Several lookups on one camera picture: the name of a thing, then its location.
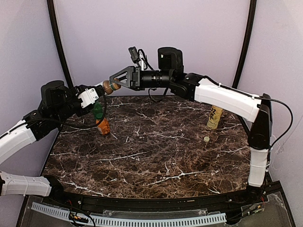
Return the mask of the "brown coffee bottle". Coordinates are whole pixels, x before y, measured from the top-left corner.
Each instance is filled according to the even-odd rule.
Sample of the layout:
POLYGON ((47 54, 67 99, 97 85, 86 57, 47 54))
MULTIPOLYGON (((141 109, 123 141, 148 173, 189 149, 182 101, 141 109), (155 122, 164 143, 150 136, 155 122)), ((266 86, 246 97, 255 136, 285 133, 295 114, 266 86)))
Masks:
POLYGON ((114 91, 117 91, 117 90, 119 90, 121 88, 121 85, 119 85, 117 83, 114 83, 112 81, 109 81, 109 80, 104 80, 104 81, 96 84, 95 86, 96 87, 97 86, 102 86, 106 95, 110 95, 114 91))

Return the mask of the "yellow tea bottle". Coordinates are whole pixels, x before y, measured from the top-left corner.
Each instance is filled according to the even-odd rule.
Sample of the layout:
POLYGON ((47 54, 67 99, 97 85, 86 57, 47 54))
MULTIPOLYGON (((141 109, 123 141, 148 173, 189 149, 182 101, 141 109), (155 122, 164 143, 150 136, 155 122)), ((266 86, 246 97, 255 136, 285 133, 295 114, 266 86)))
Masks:
POLYGON ((222 113, 223 113, 222 108, 219 108, 214 105, 211 107, 208 122, 206 124, 209 129, 211 130, 217 129, 222 113))

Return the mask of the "pale yellow bottle cap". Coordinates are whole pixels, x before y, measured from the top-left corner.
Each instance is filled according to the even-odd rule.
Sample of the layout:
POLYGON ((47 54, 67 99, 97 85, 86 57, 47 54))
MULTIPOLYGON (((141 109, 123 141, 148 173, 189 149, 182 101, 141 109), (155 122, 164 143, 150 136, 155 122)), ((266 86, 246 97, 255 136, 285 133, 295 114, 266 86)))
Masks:
POLYGON ((210 138, 208 136, 205 136, 204 137, 204 142, 209 142, 210 141, 210 138))

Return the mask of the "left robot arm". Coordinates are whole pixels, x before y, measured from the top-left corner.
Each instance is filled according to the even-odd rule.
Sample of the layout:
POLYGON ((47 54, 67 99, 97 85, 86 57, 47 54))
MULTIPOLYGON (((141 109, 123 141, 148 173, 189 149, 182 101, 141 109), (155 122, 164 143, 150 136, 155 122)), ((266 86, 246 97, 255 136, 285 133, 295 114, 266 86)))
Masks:
MULTIPOLYGON (((41 87, 39 107, 26 114, 0 137, 0 161, 3 163, 22 148, 41 140, 54 129, 66 124, 73 116, 88 114, 99 98, 105 98, 104 84, 68 88, 61 80, 48 82, 41 87)), ((0 194, 38 195, 48 197, 63 190, 53 176, 13 175, 0 173, 0 194)))

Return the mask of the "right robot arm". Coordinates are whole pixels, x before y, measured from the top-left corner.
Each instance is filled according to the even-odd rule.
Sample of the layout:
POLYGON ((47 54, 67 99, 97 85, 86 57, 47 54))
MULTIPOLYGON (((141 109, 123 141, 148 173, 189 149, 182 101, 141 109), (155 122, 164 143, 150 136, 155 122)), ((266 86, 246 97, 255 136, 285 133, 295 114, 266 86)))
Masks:
POLYGON ((158 49, 158 70, 128 66, 109 80, 134 91, 169 88, 171 93, 189 100, 215 105, 252 123, 248 135, 250 174, 248 185, 261 187, 269 162, 272 133, 272 105, 267 94, 249 94, 215 82, 208 76, 184 73, 183 54, 173 47, 158 49))

